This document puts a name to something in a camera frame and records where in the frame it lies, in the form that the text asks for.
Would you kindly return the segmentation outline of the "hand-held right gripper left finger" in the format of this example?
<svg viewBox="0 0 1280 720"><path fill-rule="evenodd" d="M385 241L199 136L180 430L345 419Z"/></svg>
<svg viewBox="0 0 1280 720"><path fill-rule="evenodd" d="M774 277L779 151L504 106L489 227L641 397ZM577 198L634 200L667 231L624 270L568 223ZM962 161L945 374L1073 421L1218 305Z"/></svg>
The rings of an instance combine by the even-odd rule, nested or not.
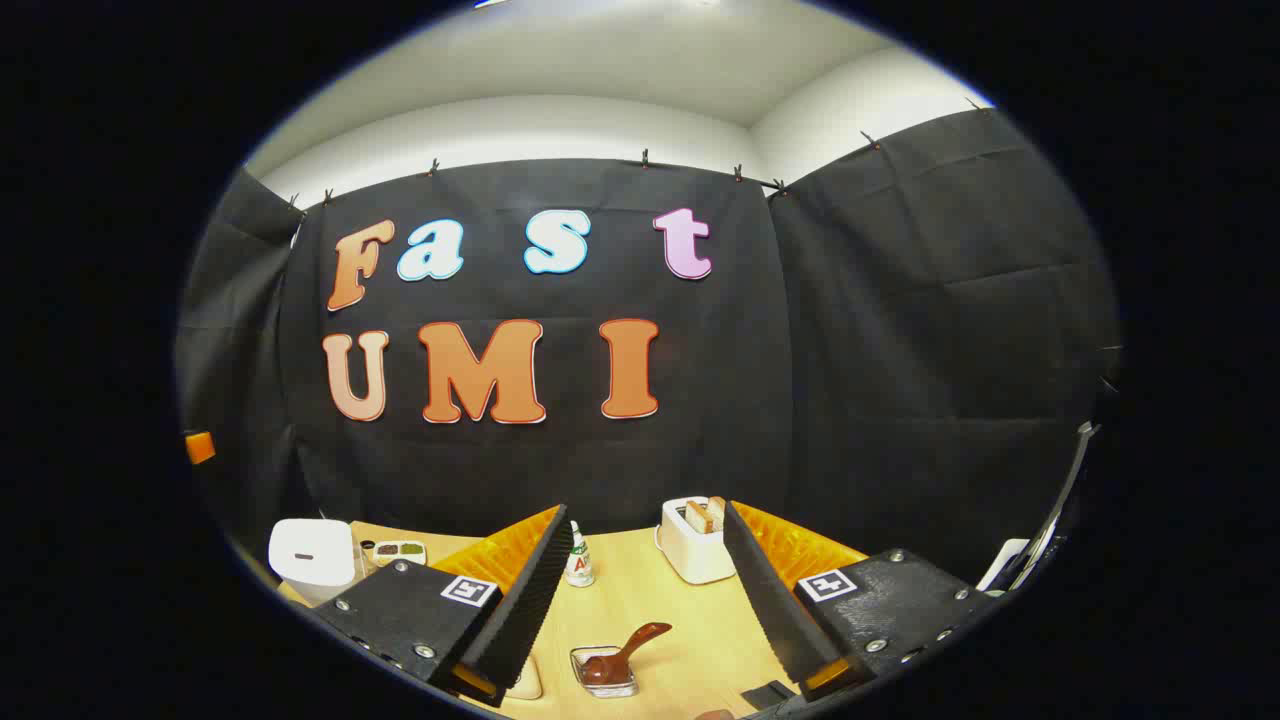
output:
<svg viewBox="0 0 1280 720"><path fill-rule="evenodd" d="M556 505L433 565L394 561L312 611L416 682L498 707L532 651L572 541L568 509Z"/></svg>

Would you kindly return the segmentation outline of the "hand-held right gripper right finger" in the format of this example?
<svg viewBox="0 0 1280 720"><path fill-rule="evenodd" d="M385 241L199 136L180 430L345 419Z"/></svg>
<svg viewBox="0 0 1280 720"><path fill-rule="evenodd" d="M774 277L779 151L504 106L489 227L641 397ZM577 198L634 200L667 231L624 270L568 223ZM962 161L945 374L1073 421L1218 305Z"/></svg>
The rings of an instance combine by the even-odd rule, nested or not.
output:
<svg viewBox="0 0 1280 720"><path fill-rule="evenodd" d="M724 547L806 701L929 659L1000 602L909 550L867 555L737 501L724 509Z"/></svg>

